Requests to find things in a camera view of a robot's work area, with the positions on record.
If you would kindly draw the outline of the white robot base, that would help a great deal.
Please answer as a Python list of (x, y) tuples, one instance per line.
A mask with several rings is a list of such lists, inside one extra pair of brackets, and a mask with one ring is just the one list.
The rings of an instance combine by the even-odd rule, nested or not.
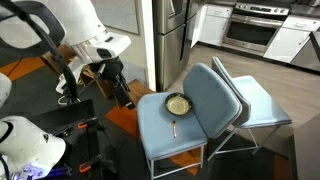
[(63, 157), (66, 142), (45, 132), (23, 116), (0, 119), (0, 176), (27, 173), (33, 180), (46, 177)]

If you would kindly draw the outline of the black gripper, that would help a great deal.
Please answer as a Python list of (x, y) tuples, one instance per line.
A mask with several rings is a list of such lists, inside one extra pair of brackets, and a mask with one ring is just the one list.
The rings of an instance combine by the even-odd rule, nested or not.
[(101, 76), (104, 80), (109, 80), (113, 83), (112, 93), (116, 98), (117, 103), (120, 106), (125, 106), (129, 110), (135, 108), (135, 104), (132, 102), (129, 92), (130, 89), (122, 74), (124, 65), (119, 58), (105, 60), (100, 63), (102, 66)]

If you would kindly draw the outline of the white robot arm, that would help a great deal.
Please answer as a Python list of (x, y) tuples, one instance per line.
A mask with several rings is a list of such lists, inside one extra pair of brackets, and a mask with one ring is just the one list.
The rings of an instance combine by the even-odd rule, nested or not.
[(78, 100), (76, 81), (84, 66), (113, 83), (117, 103), (135, 107), (119, 55), (131, 44), (99, 20), (90, 0), (0, 0), (0, 48), (21, 57), (49, 52), (62, 70), (56, 91)]

